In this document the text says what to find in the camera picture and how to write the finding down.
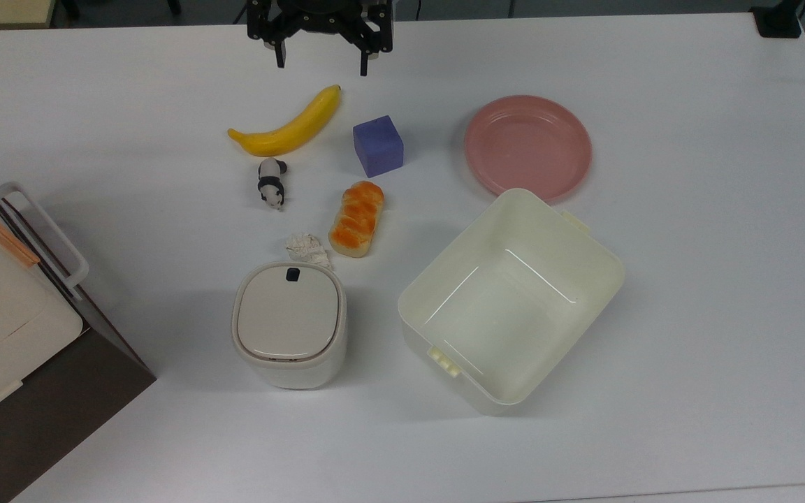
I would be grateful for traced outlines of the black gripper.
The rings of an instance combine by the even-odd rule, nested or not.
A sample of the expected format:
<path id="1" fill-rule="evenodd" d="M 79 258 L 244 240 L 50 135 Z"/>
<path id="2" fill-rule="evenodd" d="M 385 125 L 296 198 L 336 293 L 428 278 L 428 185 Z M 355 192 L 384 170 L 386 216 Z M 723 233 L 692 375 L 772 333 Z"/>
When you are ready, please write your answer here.
<path id="1" fill-rule="evenodd" d="M 370 55 L 394 48 L 393 1 L 249 1 L 248 37 L 275 47 L 277 67 L 287 66 L 287 42 L 299 31 L 336 34 L 361 51 L 360 76 Z"/>

